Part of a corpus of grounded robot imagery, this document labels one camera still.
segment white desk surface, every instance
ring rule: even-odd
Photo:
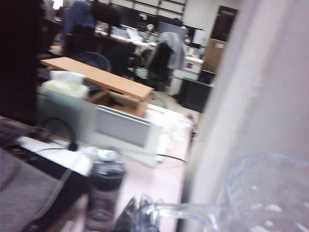
[[[158,148],[165,151],[165,154],[186,159],[186,152],[190,141],[190,127],[187,118],[179,113],[167,110],[155,105],[148,104],[146,111],[146,119],[158,123],[163,127],[163,134],[172,133],[170,143]],[[35,144],[26,148],[37,151],[43,148],[56,147],[54,144]],[[70,151],[44,151],[42,155],[54,161],[60,161],[60,158],[69,157],[66,161],[62,161],[66,167],[77,169],[84,166],[84,172],[89,170],[91,162],[87,157],[78,152]],[[81,159],[79,162],[72,161],[72,157]],[[120,215],[126,204],[135,194],[145,193],[153,198],[153,200],[162,199],[165,203],[179,203],[181,200],[184,171],[186,164],[175,159],[163,158],[162,162],[155,168],[146,167],[136,161],[121,158],[126,165],[127,174],[123,180],[118,205],[116,209],[116,218]],[[77,202],[48,230],[48,232],[61,232],[64,225],[68,221],[71,223],[70,229],[64,232],[82,232],[84,228],[85,209],[87,205],[87,196],[82,196]],[[162,227],[166,231],[174,231],[175,221],[163,221]]]
[[[190,56],[186,56],[184,58],[186,61],[192,62],[192,63],[196,63],[196,64],[203,64],[204,60],[196,58],[196,57],[190,57]]]
[[[97,30],[96,30],[96,33],[97,33],[97,34],[100,34],[100,35],[103,35],[103,36],[107,36],[107,33],[106,33],[106,32],[103,32],[103,31],[97,31]],[[133,44],[136,45],[136,46],[144,47],[144,48],[146,48],[146,49],[154,50],[154,48],[155,48],[155,47],[153,47],[153,46],[150,46],[148,43],[135,41],[135,40],[132,40],[132,39],[128,39],[128,38],[119,36],[119,35],[111,34],[111,37],[112,37],[113,39],[116,39],[116,40],[119,40],[119,41],[122,41],[122,42],[125,42],[125,43],[133,43]]]

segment black cable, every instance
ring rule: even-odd
[[[41,149],[38,151],[34,151],[34,153],[39,153],[39,152],[47,151],[47,150],[65,150],[65,149],[64,148],[45,148],[45,149]]]
[[[181,159],[181,158],[177,158],[177,157],[174,157],[174,156],[169,156],[169,155],[162,155],[162,154],[156,154],[157,156],[164,156],[164,157],[169,157],[169,158],[173,158],[173,159],[176,159],[176,160],[180,160],[182,162],[185,162],[187,163],[187,161]]]
[[[47,125],[49,122],[51,122],[51,121],[58,121],[58,122],[62,123],[62,125],[65,126],[65,128],[66,128],[67,131],[69,132],[70,138],[71,138],[71,143],[70,143],[70,145],[68,146],[68,150],[70,150],[70,151],[76,151],[77,148],[78,148],[78,146],[77,146],[77,144],[76,144],[76,142],[75,142],[75,141],[76,141],[76,136],[75,136],[75,133],[74,133],[73,129],[71,128],[71,126],[70,126],[68,123],[66,123],[65,121],[63,121],[62,119],[60,119],[60,118],[51,117],[51,118],[48,118],[48,119],[46,119],[45,121],[43,121],[43,123],[42,123],[42,128],[46,127],[46,125]]]

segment computer tower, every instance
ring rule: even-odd
[[[202,113],[212,88],[203,82],[185,78],[177,102],[185,108]]]

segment cable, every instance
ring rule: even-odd
[[[76,144],[76,142],[75,142],[76,136],[75,136],[75,133],[74,133],[73,129],[71,128],[71,126],[70,126],[68,123],[66,123],[65,121],[63,121],[62,119],[60,119],[60,118],[51,117],[51,118],[46,119],[46,120],[42,123],[42,128],[46,127],[46,125],[47,125],[49,122],[51,122],[51,121],[58,121],[58,122],[62,123],[62,125],[65,126],[65,128],[66,128],[67,131],[69,132],[70,138],[71,138],[71,143],[70,143],[70,145],[68,146],[68,150],[70,150],[70,151],[76,151],[77,148],[78,148],[78,146],[77,146],[77,144]]]
[[[37,215],[33,218],[33,220],[41,218],[46,212],[49,210],[49,208],[53,205],[53,203],[56,201],[60,191],[62,190],[63,185],[66,183],[67,179],[71,175],[72,168],[76,165],[78,161],[80,161],[80,156],[79,155],[75,160],[74,163],[70,166],[70,168],[67,168],[62,177],[58,180],[51,196],[47,200],[47,203],[43,206],[43,208],[37,213]]]
[[[38,151],[34,151],[34,153],[39,153],[39,152],[46,151],[46,150],[65,150],[65,149],[64,148],[45,148],[45,149],[41,149]]]
[[[169,155],[162,155],[162,154],[156,154],[157,156],[164,156],[164,157],[169,157],[169,158],[173,158],[173,159],[176,159],[176,160],[180,160],[182,162],[185,162],[187,163],[187,161],[181,159],[181,158],[177,158],[177,157],[174,157],[174,156],[169,156]]]

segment bottle cap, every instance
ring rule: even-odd
[[[100,161],[115,161],[119,157],[118,153],[110,150],[99,150],[98,151],[98,159]]]

